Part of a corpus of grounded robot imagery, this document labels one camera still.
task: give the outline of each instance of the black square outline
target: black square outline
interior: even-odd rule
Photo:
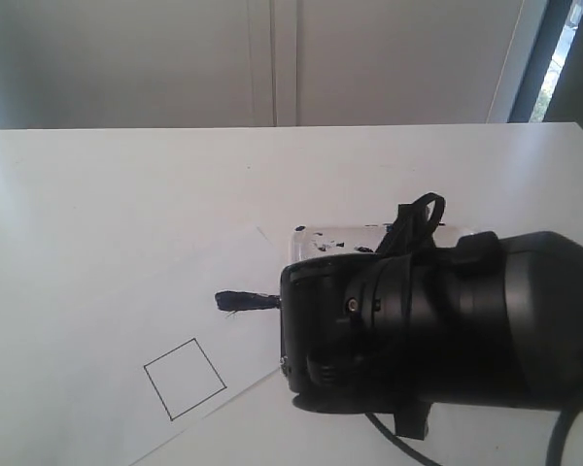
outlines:
[[[155,363],[156,361],[158,361],[159,359],[161,359],[164,356],[168,356],[171,352],[178,350],[179,348],[183,348],[185,345],[195,342],[196,346],[201,350],[201,353],[203,354],[203,356],[205,357],[205,359],[207,360],[207,362],[209,363],[210,367],[212,368],[212,370],[214,371],[214,374],[216,374],[216,377],[218,377],[218,380],[221,381],[221,383],[223,384],[223,388],[221,388],[218,391],[215,391],[214,393],[212,393],[210,396],[208,396],[207,398],[205,398],[204,400],[199,401],[198,403],[196,403],[193,406],[190,406],[187,410],[183,411],[182,413],[179,413],[178,415],[176,415],[175,417],[171,416],[171,412],[168,411],[168,407],[166,406],[166,403],[164,403],[164,399],[162,398],[162,395],[160,394],[159,390],[157,389],[157,386],[155,386],[154,383],[154,379],[152,379],[151,374],[149,373],[149,371],[147,370],[147,366],[151,366],[153,363]],[[226,390],[227,386],[226,383],[224,383],[223,378],[221,377],[221,375],[218,373],[218,371],[216,370],[216,368],[214,367],[214,364],[212,364],[212,361],[210,361],[210,358],[207,357],[207,354],[205,354],[205,351],[203,350],[203,348],[199,345],[198,341],[196,340],[196,338],[192,338],[190,340],[188,340],[185,343],[181,343],[178,347],[173,348],[172,350],[166,352],[165,354],[163,354],[160,357],[157,357],[156,359],[154,359],[151,362],[148,362],[147,364],[145,364],[143,366],[143,368],[145,369],[145,372],[147,373],[147,377],[149,377],[150,382],[152,383],[152,385],[154,386],[154,390],[155,393],[157,393],[157,397],[159,398],[159,401],[162,402],[162,406],[164,407],[164,410],[166,411],[166,413],[168,414],[168,418],[171,419],[171,422],[173,420],[175,420],[176,418],[178,418],[179,416],[183,416],[185,413],[187,413],[188,411],[193,410],[194,408],[196,408],[199,405],[202,405],[203,403],[205,403],[207,400],[209,400],[210,398],[213,398],[214,396],[218,395],[221,391]]]

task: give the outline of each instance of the sheet of paper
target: sheet of paper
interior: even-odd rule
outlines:
[[[283,265],[252,229],[48,322],[0,368],[0,464],[127,466],[276,370],[278,311],[230,316],[214,294],[278,294]]]

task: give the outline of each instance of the drawn square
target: drawn square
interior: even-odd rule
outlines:
[[[195,338],[146,364],[145,372],[171,420],[226,388]]]

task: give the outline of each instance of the white cabinet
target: white cabinet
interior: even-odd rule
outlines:
[[[505,121],[546,0],[0,0],[0,128]]]

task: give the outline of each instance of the table surface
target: table surface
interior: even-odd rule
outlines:
[[[287,255],[298,224],[389,221],[427,191],[445,221],[583,244],[575,124],[0,131],[0,313],[18,348],[56,312],[164,269],[247,223]],[[362,416],[292,407],[279,374],[139,465],[414,465]],[[445,465],[542,464],[556,414],[435,405],[411,442]],[[583,417],[566,464],[583,464]]]

